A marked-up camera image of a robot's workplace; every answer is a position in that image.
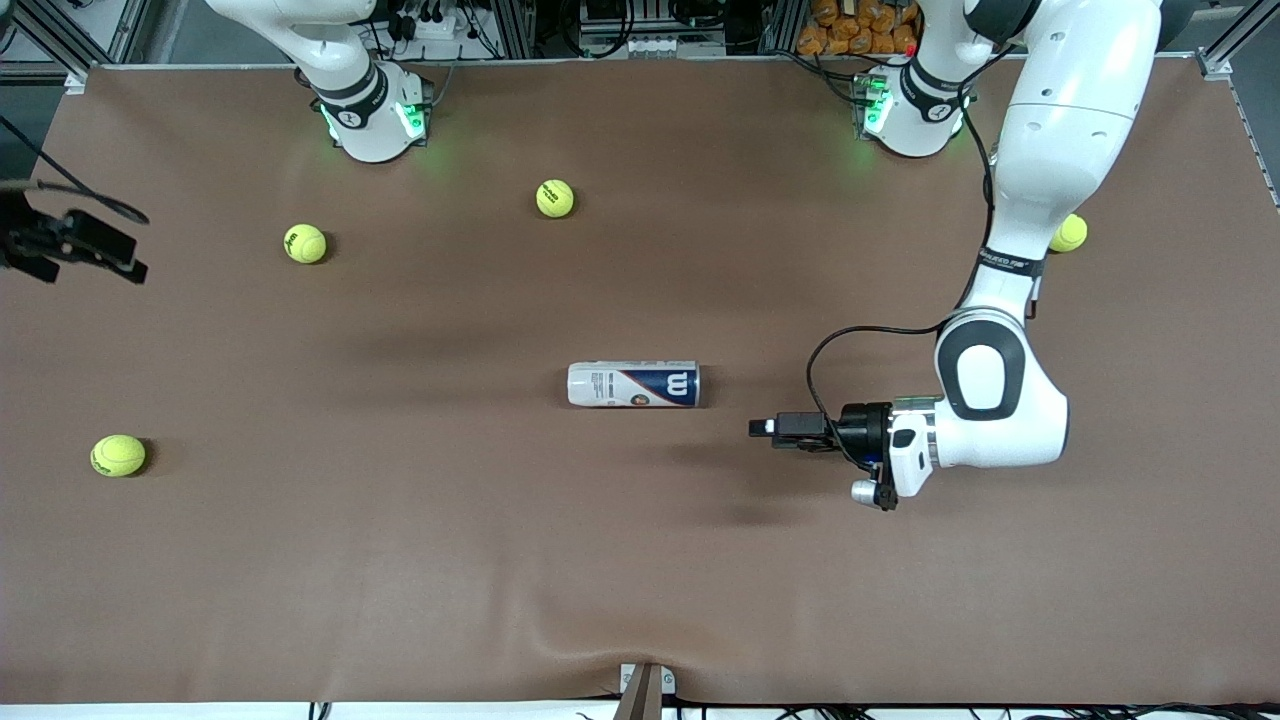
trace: wire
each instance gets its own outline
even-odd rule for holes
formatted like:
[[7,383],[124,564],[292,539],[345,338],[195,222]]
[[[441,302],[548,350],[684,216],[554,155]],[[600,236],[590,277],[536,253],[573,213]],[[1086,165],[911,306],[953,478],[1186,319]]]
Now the wire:
[[[986,72],[987,68],[995,65],[997,61],[1000,61],[1001,58],[1004,58],[1005,55],[1009,55],[1012,50],[1014,50],[1014,46],[1009,46],[1005,50],[1002,50],[1001,53],[997,53],[989,60],[987,60],[986,63],[983,63],[982,67],[979,67],[977,70],[969,73],[969,76],[966,78],[964,78],[964,81],[960,83],[960,88],[956,91],[956,99],[957,99],[957,101],[960,104],[960,114],[964,118],[965,127],[969,128],[969,133],[973,135],[973,141],[974,141],[974,145],[978,147],[978,155],[979,155],[979,158],[982,158],[982,168],[983,168],[982,196],[987,201],[987,228],[983,231],[983,236],[982,236],[982,245],[983,246],[987,245],[987,240],[991,237],[991,225],[992,225],[992,222],[993,222],[995,215],[996,215],[996,199],[993,196],[993,181],[992,181],[992,173],[991,173],[991,159],[989,159],[989,155],[987,154],[987,146],[982,142],[982,137],[978,135],[977,128],[973,126],[973,119],[969,117],[969,110],[968,110],[968,108],[965,108],[965,94],[968,92],[969,83],[972,83],[975,79],[978,79],[978,76],[980,76],[983,72]],[[795,55],[794,59],[797,63],[800,63],[801,65],[809,67],[809,64],[805,63],[805,61],[803,61],[799,55]],[[836,92],[836,88],[833,87],[835,82],[832,81],[831,76],[827,74],[827,70],[824,70],[822,68],[822,61],[818,60],[817,55],[814,56],[814,65],[810,68],[810,70],[820,74],[823,77],[823,79],[828,83],[828,86],[831,86],[832,91]],[[840,92],[836,92],[836,95],[840,95],[841,99],[845,97]],[[826,338],[823,338],[822,342],[819,342],[818,346],[814,347],[813,354],[809,355],[809,361],[805,363],[804,375],[805,375],[805,383],[809,386],[809,395],[810,395],[810,397],[813,397],[813,404],[814,404],[814,406],[818,407],[818,411],[822,413],[822,418],[827,423],[827,429],[831,432],[832,437],[835,438],[836,446],[840,448],[840,452],[845,456],[846,460],[849,460],[850,462],[852,462],[858,468],[860,468],[860,469],[863,469],[863,470],[865,470],[868,473],[874,473],[876,471],[876,468],[870,462],[867,462],[865,460],[861,460],[861,459],[858,459],[858,457],[852,456],[852,454],[849,451],[849,447],[845,446],[845,439],[840,436],[840,433],[836,429],[836,421],[832,420],[831,415],[827,413],[827,406],[823,405],[822,397],[818,395],[818,387],[813,382],[813,365],[814,365],[814,363],[818,361],[818,356],[822,355],[822,351],[826,350],[826,347],[828,345],[831,345],[832,341],[835,341],[837,338],[841,338],[841,337],[844,337],[846,334],[852,334],[852,333],[859,333],[859,332],[876,332],[876,333],[890,333],[890,334],[922,336],[922,334],[932,334],[932,333],[936,333],[936,332],[941,331],[943,328],[943,325],[946,325],[947,320],[950,320],[951,316],[955,314],[955,310],[960,307],[960,304],[964,302],[964,299],[968,297],[969,291],[973,290],[973,282],[974,282],[974,278],[977,277],[977,274],[978,274],[978,265],[974,264],[973,270],[970,270],[970,273],[969,273],[969,282],[965,283],[965,290],[964,290],[964,292],[960,293],[960,300],[956,301],[955,307],[952,307],[952,313],[948,313],[946,318],[943,318],[941,322],[938,322],[937,324],[934,324],[932,327],[928,327],[928,328],[895,328],[895,327],[888,327],[888,325],[851,325],[851,327],[847,327],[847,328],[838,329],[838,331],[831,333],[829,336],[827,336]]]
[[460,0],[458,8],[462,9],[462,14],[467,17],[467,23],[476,31],[477,40],[480,45],[493,55],[494,60],[500,60],[502,54],[498,53],[498,46],[489,38],[489,33],[484,29],[484,23],[479,19],[479,13],[476,13],[475,5],[471,4],[472,0]]
[[100,204],[102,204],[104,208],[106,208],[108,210],[115,213],[116,215],[120,215],[122,218],[124,218],[127,220],[138,223],[140,225],[151,224],[151,218],[147,218],[145,213],[142,213],[141,210],[138,210],[133,205],[129,205],[128,202],[123,202],[123,201],[116,200],[114,197],[108,197],[106,195],[102,195],[100,192],[95,192],[91,187],[88,187],[87,184],[84,184],[83,182],[81,182],[79,178],[77,178],[76,176],[70,174],[70,172],[68,172],[67,168],[61,167],[58,163],[58,160],[54,160],[52,158],[50,158],[49,154],[46,154],[38,145],[36,145],[20,129],[18,129],[17,126],[14,126],[13,123],[10,123],[9,118],[5,118],[4,115],[0,115],[0,124],[3,124],[5,127],[5,129],[8,129],[10,133],[13,133],[13,136],[17,137],[19,142],[22,142],[23,145],[26,145],[28,150],[31,150],[41,160],[44,160],[45,163],[47,163],[50,168],[58,170],[58,174],[63,176],[73,186],[76,186],[76,187],[70,187],[70,186],[65,186],[65,184],[54,184],[54,183],[47,183],[47,182],[44,182],[44,181],[36,181],[38,190],[52,190],[52,191],[59,191],[59,192],[70,192],[73,195],[83,195],[84,197],[92,197],[93,200],[96,200]]
[[387,55],[387,49],[383,47],[383,38],[378,36],[378,28],[374,27],[374,18],[370,17],[369,19],[365,20],[365,23],[369,26],[370,35],[374,36],[374,44],[378,45],[378,59],[389,60],[390,58],[388,58]]
[[778,49],[778,50],[769,50],[768,53],[765,53],[765,55],[781,55],[783,58],[787,58],[792,63],[800,65],[801,68],[804,68],[805,70],[808,70],[808,72],[810,72],[810,73],[813,73],[815,76],[817,74],[822,74],[822,73],[827,73],[828,77],[831,77],[832,79],[844,79],[844,81],[852,81],[854,79],[852,74],[837,73],[835,70],[823,70],[818,65],[815,65],[813,63],[809,63],[808,60],[805,60],[804,58],[801,58],[800,55],[796,55],[795,53],[792,53],[790,50],[781,50],[781,49]]
[[741,45],[751,45],[754,42],[759,42],[760,37],[763,37],[763,36],[764,36],[764,33],[760,33],[760,35],[756,35],[755,37],[753,37],[750,40],[735,40],[733,42],[722,42],[721,47],[739,47]]
[[831,92],[836,97],[840,97],[841,100],[849,102],[850,105],[860,105],[860,106],[870,105],[870,102],[867,100],[858,100],[856,97],[846,95],[844,91],[841,91],[840,87],[836,85],[836,81],[832,79],[831,73],[828,73],[822,68],[822,60],[819,60],[817,55],[813,56],[813,64],[818,69],[818,74],[822,76],[822,82],[827,83],[827,88],[831,90]]
[[[1105,707],[1085,707],[1085,708],[1059,708],[1068,714],[1070,717],[1083,720],[1115,720],[1115,716]],[[1222,707],[1208,707],[1203,705],[1192,705],[1185,702],[1166,702],[1164,705],[1148,705],[1148,706],[1126,706],[1120,707],[1119,712],[1123,712],[1123,717],[1128,720],[1134,720],[1142,717],[1143,715],[1149,715],[1152,712],[1197,712],[1201,715],[1212,715],[1215,717],[1224,717],[1226,720],[1245,720],[1244,715],[1234,712]],[[1064,717],[1057,717],[1053,715],[1028,715],[1023,720],[1070,720]]]
[[831,345],[833,341],[841,337],[845,337],[846,334],[852,334],[852,333],[888,333],[888,334],[909,334],[909,336],[931,334],[941,331],[942,325],[946,324],[946,322],[950,318],[951,316],[947,315],[947,318],[928,328],[895,328],[890,325],[851,325],[847,328],[841,328],[831,333],[829,336],[822,338],[822,342],[818,343],[818,347],[813,348],[813,352],[809,355],[809,361],[805,363],[804,365],[805,384],[809,386],[809,396],[813,397],[814,406],[817,406],[818,411],[822,413],[822,418],[827,423],[827,429],[831,430],[831,434],[836,438],[836,446],[840,448],[840,452],[845,456],[845,460],[849,460],[850,462],[858,465],[860,469],[867,470],[868,473],[873,473],[876,470],[870,462],[854,457],[854,455],[849,451],[849,447],[845,446],[845,439],[840,436],[838,432],[836,432],[836,421],[832,420],[831,415],[827,413],[827,406],[823,405],[822,397],[818,395],[818,386],[814,384],[813,382],[813,365],[814,363],[818,361],[818,356],[822,355],[822,351],[826,350],[828,345]]
[[680,24],[689,26],[694,29],[705,29],[713,27],[721,27],[724,24],[724,14],[728,4],[719,5],[719,9],[714,15],[710,17],[695,17],[681,9],[681,0],[668,0],[667,9],[671,17]]
[[14,40],[18,40],[18,26],[9,28],[9,40],[5,40],[4,47],[0,47],[0,55],[4,55],[13,47]]
[[[978,128],[973,124],[973,118],[969,117],[969,106],[965,102],[965,94],[969,92],[969,83],[978,79],[987,68],[992,67],[1005,55],[1014,51],[1014,46],[1004,49],[997,53],[993,58],[983,63],[980,68],[969,73],[968,77],[960,82],[960,88],[956,91],[956,100],[960,102],[960,117],[964,120],[964,127],[969,129],[969,135],[973,136],[973,143],[978,149],[978,158],[982,160],[982,199],[987,202],[987,227],[982,231],[982,246],[987,246],[987,241],[991,240],[991,225],[996,220],[996,187],[995,177],[991,172],[991,155],[987,152],[987,145],[982,141],[982,136],[978,133]],[[973,269],[969,270],[969,279],[964,283],[964,291],[960,292],[959,300],[956,300],[955,307],[959,307],[964,299],[969,296],[969,291],[973,290],[973,283],[978,278],[978,265],[974,264]]]
[[905,67],[908,67],[908,65],[911,64],[910,60],[908,60],[905,63],[891,63],[891,61],[888,61],[888,60],[886,60],[883,58],[877,58],[874,55],[863,55],[861,53],[844,53],[840,56],[841,58],[858,58],[859,60],[867,60],[868,63],[872,63],[874,65],[879,65],[882,68],[905,68]]
[[435,97],[431,97],[433,110],[439,108],[440,102],[444,102],[444,94],[449,91],[449,83],[453,82],[453,70],[458,69],[458,60],[461,59],[462,59],[462,46],[458,45],[458,59],[453,60],[453,64],[449,65],[449,74],[444,76],[444,85],[440,86],[440,92],[436,94]]
[[575,42],[573,38],[571,38],[568,35],[568,28],[573,23],[566,22],[566,18],[568,17],[568,9],[575,1],[576,0],[563,0],[561,3],[559,24],[561,24],[561,38],[564,41],[564,45],[567,45],[568,49],[579,58],[603,60],[604,58],[608,58],[609,55],[613,55],[614,53],[621,50],[622,46],[627,44],[627,40],[631,38],[631,31],[635,29],[636,26],[636,9],[635,5],[632,4],[632,0],[622,0],[622,22],[618,26],[618,37],[613,41],[613,45],[609,46],[609,49],[605,50],[604,53],[600,53],[599,55],[591,54],[590,50],[582,50],[582,47],[577,42]]

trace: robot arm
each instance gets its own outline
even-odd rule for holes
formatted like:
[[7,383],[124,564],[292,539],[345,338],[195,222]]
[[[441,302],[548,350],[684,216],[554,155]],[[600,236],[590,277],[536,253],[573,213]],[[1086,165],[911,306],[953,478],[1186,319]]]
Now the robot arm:
[[394,63],[375,63],[348,24],[372,14],[378,0],[206,1],[297,63],[329,135],[356,160],[381,163],[425,141],[429,86]]
[[[927,18],[931,12],[950,18],[942,26],[950,36],[929,26],[919,61],[891,78],[890,117],[869,129],[893,147],[909,142],[911,127],[923,127],[916,137],[929,143],[914,147],[928,154],[950,136],[959,101],[946,100],[942,82],[933,83],[931,100],[919,78],[955,78],[986,58],[968,55],[974,29],[959,28],[947,15],[959,10],[959,0],[922,6]],[[993,6],[1001,12],[992,13]],[[899,496],[916,495],[934,468],[1039,465],[1061,455],[1068,401],[1027,341],[1025,310],[1053,232],[1097,191],[1129,135],[1151,76],[1158,8],[1160,0],[964,1],[968,24],[1001,42],[1016,33],[1028,58],[1000,136],[991,236],[934,346],[943,395],[847,405],[833,423],[782,414],[753,423],[751,434],[772,437],[774,447],[840,448],[872,465],[873,477],[854,483],[854,497],[884,510]],[[928,32],[934,32],[932,44]],[[925,58],[947,69],[931,72]],[[959,82],[950,88],[959,95]]]

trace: table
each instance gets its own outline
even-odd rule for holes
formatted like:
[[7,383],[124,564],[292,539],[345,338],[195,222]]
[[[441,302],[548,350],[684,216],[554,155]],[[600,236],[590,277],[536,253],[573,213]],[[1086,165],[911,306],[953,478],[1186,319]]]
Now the table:
[[[982,81],[988,138],[1018,69]],[[380,167],[307,99],[100,70],[61,104],[47,150],[151,214],[151,275],[0,279],[0,701],[575,697],[635,660],[717,702],[1274,698],[1280,219],[1193,61],[1157,63],[1089,242],[1048,263],[1065,457],[895,514],[746,423],[809,407],[827,332],[951,307],[968,138],[891,156],[785,61],[467,67]],[[549,177],[570,219],[534,209]],[[297,222],[326,263],[284,256]],[[708,406],[575,410],[585,359],[699,360]],[[849,340],[818,382],[932,393],[931,361]],[[95,475],[120,432],[151,466]]]

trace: white cylindrical can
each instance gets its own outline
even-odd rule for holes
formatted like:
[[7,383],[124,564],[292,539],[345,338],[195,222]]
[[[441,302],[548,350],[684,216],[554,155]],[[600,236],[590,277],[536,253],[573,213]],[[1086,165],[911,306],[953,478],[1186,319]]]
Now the white cylindrical can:
[[568,401],[582,407],[698,407],[692,360],[595,360],[568,366]]

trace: yellow tennis ball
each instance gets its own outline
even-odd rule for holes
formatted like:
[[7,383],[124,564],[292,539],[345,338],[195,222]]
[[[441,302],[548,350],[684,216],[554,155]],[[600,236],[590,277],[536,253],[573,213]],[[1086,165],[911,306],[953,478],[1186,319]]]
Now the yellow tennis ball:
[[142,447],[142,441],[132,436],[106,436],[88,454],[93,469],[108,478],[132,475],[142,468],[146,459],[147,451]]
[[538,186],[538,209],[548,218],[563,218],[573,209],[573,188],[564,181],[547,181]]
[[298,263],[310,265],[324,258],[329,243],[324,240],[324,233],[315,225],[293,225],[284,233],[284,251]]
[[1062,222],[1062,227],[1057,228],[1057,232],[1053,233],[1053,240],[1050,241],[1048,249],[1053,252],[1070,252],[1084,245],[1084,238],[1087,237],[1089,237],[1089,224],[1084,222],[1084,218],[1073,213]]

